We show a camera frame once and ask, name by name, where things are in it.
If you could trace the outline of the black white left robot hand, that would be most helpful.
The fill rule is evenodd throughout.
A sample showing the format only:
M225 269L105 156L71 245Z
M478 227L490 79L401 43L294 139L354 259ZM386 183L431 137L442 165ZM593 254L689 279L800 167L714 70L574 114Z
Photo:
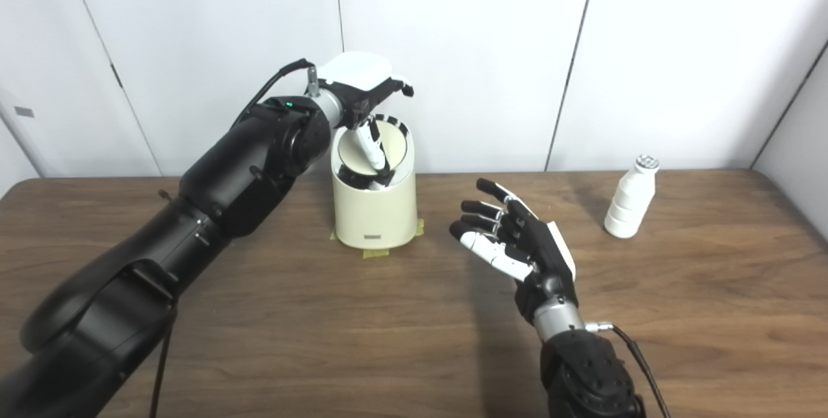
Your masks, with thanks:
M395 93L412 97L413 88L408 79L393 74L387 58L376 54L344 52L308 70L305 94L331 126L331 170L344 185L380 191L412 174L411 130L393 115L375 113Z

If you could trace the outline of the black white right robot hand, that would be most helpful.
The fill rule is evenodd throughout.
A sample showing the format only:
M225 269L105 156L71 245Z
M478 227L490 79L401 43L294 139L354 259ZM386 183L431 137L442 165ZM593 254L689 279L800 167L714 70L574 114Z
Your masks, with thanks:
M450 235L472 254L515 280L515 303L532 324L549 301L578 306L574 271L550 230L518 195L480 177L476 188L499 205L473 200L461 203L461 218Z

